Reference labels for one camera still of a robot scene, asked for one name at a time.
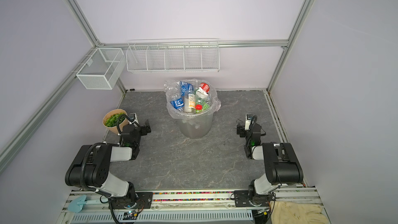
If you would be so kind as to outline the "green label clear bottle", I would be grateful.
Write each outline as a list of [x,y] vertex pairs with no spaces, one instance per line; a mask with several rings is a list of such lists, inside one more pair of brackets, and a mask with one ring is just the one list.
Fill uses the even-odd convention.
[[209,108],[210,108],[210,104],[209,104],[209,103],[204,102],[204,103],[202,104],[202,111],[206,111],[206,110],[208,110]]

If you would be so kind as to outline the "red label clear bottle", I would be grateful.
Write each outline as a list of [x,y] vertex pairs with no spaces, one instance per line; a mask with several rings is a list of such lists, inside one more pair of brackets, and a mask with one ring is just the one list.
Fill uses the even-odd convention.
[[209,103],[209,91],[210,86],[207,83],[201,83],[195,92],[196,113],[202,112],[202,104],[204,102]]

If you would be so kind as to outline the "clear crushed bottle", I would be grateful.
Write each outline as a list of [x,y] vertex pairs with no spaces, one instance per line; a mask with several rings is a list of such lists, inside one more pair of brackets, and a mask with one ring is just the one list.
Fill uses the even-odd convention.
[[186,92],[194,91],[194,86],[185,81],[167,80],[164,85],[164,90],[169,96],[184,96]]

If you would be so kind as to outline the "white yellow label clear bottle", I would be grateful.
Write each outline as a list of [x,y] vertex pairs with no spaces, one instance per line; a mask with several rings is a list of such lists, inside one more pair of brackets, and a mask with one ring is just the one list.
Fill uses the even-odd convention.
[[196,112],[196,99],[193,91],[184,94],[184,112],[194,114]]

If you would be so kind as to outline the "blue label bottle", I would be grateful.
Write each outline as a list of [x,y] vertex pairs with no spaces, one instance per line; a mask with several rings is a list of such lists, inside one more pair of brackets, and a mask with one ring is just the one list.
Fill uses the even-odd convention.
[[172,94],[171,96],[171,100],[170,100],[170,104],[172,105],[172,107],[179,111],[179,112],[183,112],[184,110],[184,99],[180,94]]

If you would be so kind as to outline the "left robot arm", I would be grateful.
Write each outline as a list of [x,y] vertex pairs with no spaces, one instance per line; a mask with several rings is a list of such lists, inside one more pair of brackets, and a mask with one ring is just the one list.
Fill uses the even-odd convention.
[[151,132],[151,127],[146,120],[144,125],[133,122],[120,131],[119,144],[82,146],[65,174],[65,183],[109,198],[135,202],[137,196],[134,185],[113,175],[109,168],[112,162],[137,159],[141,138]]

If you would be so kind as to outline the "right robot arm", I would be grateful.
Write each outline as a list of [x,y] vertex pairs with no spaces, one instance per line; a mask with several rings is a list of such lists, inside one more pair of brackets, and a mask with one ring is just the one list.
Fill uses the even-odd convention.
[[261,127],[252,123],[249,128],[237,124],[237,134],[245,138],[247,159],[264,163],[264,174],[248,186],[248,197],[253,203],[269,201],[274,191],[287,185],[301,184],[304,173],[290,143],[262,143]]

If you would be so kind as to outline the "clear plastic bin liner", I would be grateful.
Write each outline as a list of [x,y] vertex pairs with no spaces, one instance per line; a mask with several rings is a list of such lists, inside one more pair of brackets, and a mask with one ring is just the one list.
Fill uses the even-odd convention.
[[194,118],[198,118],[200,116],[202,117],[202,116],[206,116],[206,115],[211,115],[211,114],[217,112],[218,110],[220,110],[221,101],[218,98],[216,89],[209,82],[202,80],[202,79],[183,79],[180,81],[185,81],[185,82],[192,84],[194,86],[194,93],[197,91],[197,89],[201,83],[207,83],[210,86],[210,91],[209,91],[210,108],[208,110],[202,111],[200,113],[195,112],[194,114],[185,113],[184,110],[183,110],[183,112],[179,112],[172,107],[172,105],[170,104],[171,96],[167,95],[165,92],[166,99],[167,99],[166,107],[167,107],[167,110],[172,118],[181,119],[181,120],[191,120]]

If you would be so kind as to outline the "grey mesh waste bin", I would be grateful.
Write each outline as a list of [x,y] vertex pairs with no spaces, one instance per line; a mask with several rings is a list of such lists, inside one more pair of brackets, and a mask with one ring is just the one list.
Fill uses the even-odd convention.
[[211,130],[213,115],[214,113],[191,120],[175,120],[183,135],[191,139],[199,139],[207,135]]

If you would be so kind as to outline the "beige pot with green plant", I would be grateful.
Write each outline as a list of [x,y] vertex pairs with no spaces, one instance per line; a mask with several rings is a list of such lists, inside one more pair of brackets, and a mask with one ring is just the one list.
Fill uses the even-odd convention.
[[[122,109],[116,109],[112,110],[109,113],[105,115],[103,118],[103,125],[112,133],[118,135],[119,131],[117,129],[117,121],[119,117],[125,114],[127,115],[127,112]],[[119,129],[120,131],[123,130],[124,126],[129,125],[129,121],[125,117],[121,117],[119,120]]]

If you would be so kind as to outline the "white mesh box basket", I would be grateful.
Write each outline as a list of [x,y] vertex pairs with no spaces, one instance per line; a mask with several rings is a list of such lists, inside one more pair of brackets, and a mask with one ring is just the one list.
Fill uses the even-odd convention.
[[121,48],[97,48],[76,76],[86,89],[112,90],[125,66]]

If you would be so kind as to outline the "beige cloth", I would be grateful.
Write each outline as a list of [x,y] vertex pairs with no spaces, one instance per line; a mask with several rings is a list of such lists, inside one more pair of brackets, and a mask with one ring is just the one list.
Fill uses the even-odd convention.
[[317,204],[302,204],[286,201],[271,203],[273,224],[328,224],[322,213],[322,207]]

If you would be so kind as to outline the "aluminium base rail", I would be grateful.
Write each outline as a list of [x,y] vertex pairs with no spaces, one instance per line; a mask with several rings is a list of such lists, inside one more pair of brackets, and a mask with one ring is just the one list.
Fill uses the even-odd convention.
[[245,189],[139,190],[135,207],[109,204],[85,205],[79,213],[67,210],[69,203],[86,195],[96,200],[100,195],[90,191],[72,191],[57,220],[59,224],[112,224],[113,215],[122,224],[231,224],[270,223],[269,203],[253,203]]

